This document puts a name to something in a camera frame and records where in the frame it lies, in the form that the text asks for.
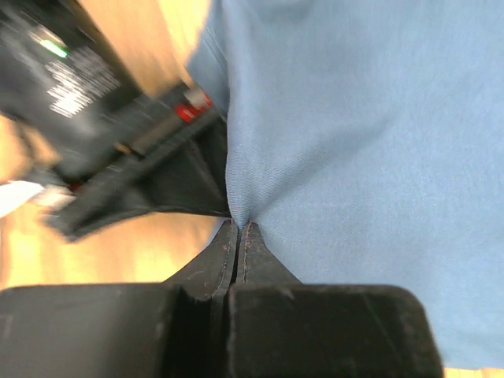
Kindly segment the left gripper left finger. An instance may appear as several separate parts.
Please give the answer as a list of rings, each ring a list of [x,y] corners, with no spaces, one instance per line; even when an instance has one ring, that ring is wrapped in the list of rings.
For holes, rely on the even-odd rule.
[[[165,284],[181,286],[197,301],[208,301],[224,295],[232,281],[239,229],[233,220],[226,220],[213,240]]]

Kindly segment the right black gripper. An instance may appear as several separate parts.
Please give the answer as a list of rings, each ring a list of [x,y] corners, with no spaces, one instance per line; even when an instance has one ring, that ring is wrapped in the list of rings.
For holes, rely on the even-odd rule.
[[[2,2],[1,112],[59,157],[33,159],[24,180],[78,186],[43,217],[70,241],[146,213],[229,215],[212,102],[184,83],[145,94],[78,2]]]

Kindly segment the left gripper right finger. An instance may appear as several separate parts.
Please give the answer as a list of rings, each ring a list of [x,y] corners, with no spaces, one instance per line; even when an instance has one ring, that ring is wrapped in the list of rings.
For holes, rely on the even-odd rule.
[[[300,284],[267,248],[261,230],[250,222],[243,230],[236,264],[236,284]]]

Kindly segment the blue-grey t-shirt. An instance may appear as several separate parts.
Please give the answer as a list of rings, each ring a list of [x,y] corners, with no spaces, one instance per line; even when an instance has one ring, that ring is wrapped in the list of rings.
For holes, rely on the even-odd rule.
[[[392,284],[446,365],[503,365],[503,4],[214,1],[189,64],[235,222],[300,280]]]

